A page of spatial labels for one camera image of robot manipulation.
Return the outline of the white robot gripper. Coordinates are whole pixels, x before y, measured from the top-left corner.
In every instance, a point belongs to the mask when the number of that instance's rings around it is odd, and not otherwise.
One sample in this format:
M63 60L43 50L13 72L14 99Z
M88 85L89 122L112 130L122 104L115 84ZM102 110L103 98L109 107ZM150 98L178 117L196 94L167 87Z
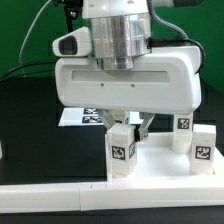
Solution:
M67 107L99 109L107 129L116 124L108 110L140 112L134 138L141 142L154 113L190 114L199 107L200 60L195 46L155 48L137 57L133 69L120 71L101 70L92 58L62 58L55 69L57 93Z

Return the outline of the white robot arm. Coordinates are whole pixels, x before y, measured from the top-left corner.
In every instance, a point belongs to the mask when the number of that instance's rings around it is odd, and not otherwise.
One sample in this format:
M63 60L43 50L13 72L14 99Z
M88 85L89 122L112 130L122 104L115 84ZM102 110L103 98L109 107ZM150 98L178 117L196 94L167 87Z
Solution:
M155 115L188 115L198 108L204 49L154 9L204 0L55 1L72 5L85 21L52 44L64 105L97 109L108 129L115 125L112 110L135 111L143 119L140 139Z

